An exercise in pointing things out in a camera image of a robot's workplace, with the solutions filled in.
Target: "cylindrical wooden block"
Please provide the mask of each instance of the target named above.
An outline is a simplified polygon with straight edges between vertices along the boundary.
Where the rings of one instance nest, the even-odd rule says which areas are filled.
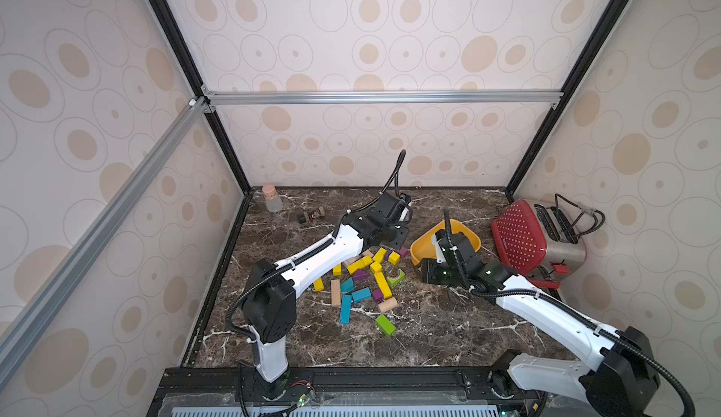
[[[391,309],[393,309],[395,306],[398,305],[398,301],[395,299],[395,296],[391,296],[386,301],[382,301],[378,304],[378,310],[381,311],[382,314],[387,313]]]

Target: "marble table surface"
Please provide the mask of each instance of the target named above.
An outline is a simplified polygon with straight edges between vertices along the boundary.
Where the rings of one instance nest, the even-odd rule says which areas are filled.
[[[478,234],[482,257],[497,257],[490,224],[508,205],[501,190],[403,190],[412,196],[414,208],[407,248],[439,223],[443,207],[448,207],[451,218]],[[342,210],[370,201],[378,191],[286,188],[278,193],[284,208],[277,214],[265,209],[261,193],[252,199],[194,367],[233,367],[240,360],[252,362],[245,338],[228,332],[223,324],[226,310],[242,291],[252,265],[263,257],[274,261],[302,250],[330,232]],[[297,222],[297,212],[319,205],[325,208],[326,219]],[[476,366],[492,364],[506,349],[573,359],[558,342],[515,314],[458,289],[421,283],[410,254],[398,267],[406,277],[393,290],[398,307],[386,315],[396,327],[392,337],[384,336],[376,327],[374,320],[379,313],[372,299],[353,304],[349,325],[338,323],[340,308],[330,305],[329,272],[323,276],[325,291],[316,292],[311,287],[298,300],[298,320],[287,337],[288,363],[292,367]],[[344,268],[341,279],[348,277]],[[371,290],[374,285],[373,276],[361,283]],[[235,321],[244,322],[240,312]]]

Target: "blue block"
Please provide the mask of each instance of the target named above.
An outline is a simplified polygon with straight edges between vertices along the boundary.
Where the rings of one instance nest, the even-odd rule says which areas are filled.
[[[343,303],[340,304],[340,322],[344,325],[350,323],[350,295],[343,295]]]
[[[361,290],[358,290],[357,292],[352,293],[351,296],[353,297],[353,302],[357,303],[366,298],[370,298],[371,290],[368,287],[365,287],[365,289],[361,289]]]
[[[340,293],[347,294],[348,292],[353,291],[353,278],[348,279],[347,281],[344,281],[340,285]]]

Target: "toaster slot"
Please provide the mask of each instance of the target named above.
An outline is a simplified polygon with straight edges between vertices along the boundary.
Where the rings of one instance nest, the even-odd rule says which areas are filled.
[[[564,214],[563,211],[556,206],[551,207],[551,212],[553,212],[559,226],[561,226],[561,230],[563,231],[563,235],[566,237],[566,240],[573,244],[578,243],[578,236],[573,230],[571,223],[568,221],[568,218],[566,218],[566,214]]]
[[[551,221],[551,216],[548,214],[546,208],[540,204],[536,204],[535,207],[538,220],[541,222],[541,224],[543,224],[543,227],[546,229],[546,234],[548,234],[548,236],[554,242],[558,242],[559,240],[561,240],[561,236],[556,229],[556,225],[553,224],[553,222]]]

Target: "wall panel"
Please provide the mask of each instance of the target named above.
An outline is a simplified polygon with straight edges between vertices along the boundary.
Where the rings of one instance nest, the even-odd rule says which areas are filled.
[[[172,0],[210,89],[559,88],[608,0]]]
[[[2,391],[0,415],[145,416],[240,200],[201,118]]]
[[[219,106],[253,186],[508,183],[549,103]]]
[[[143,0],[0,0],[0,334],[183,110]]]
[[[517,193],[606,213],[562,293],[650,336],[699,416],[721,406],[719,21],[721,0],[634,0]],[[648,409],[680,411],[668,384]]]

